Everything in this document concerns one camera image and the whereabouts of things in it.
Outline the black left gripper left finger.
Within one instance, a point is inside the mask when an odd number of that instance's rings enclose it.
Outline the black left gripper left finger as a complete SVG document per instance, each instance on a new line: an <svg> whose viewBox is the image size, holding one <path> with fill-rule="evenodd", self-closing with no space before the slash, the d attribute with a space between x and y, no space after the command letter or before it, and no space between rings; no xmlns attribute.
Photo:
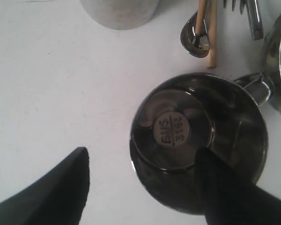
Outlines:
<svg viewBox="0 0 281 225"><path fill-rule="evenodd" d="M0 202L0 225L77 225L89 189L89 152L78 147L43 177Z"/></svg>

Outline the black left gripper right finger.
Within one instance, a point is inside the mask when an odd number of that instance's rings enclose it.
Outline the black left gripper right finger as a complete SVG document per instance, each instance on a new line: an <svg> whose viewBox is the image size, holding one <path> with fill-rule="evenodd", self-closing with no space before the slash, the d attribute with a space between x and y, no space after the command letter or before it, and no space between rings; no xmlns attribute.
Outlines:
<svg viewBox="0 0 281 225"><path fill-rule="evenodd" d="M209 225L281 225L281 200L239 176L207 147L195 155L195 179Z"/></svg>

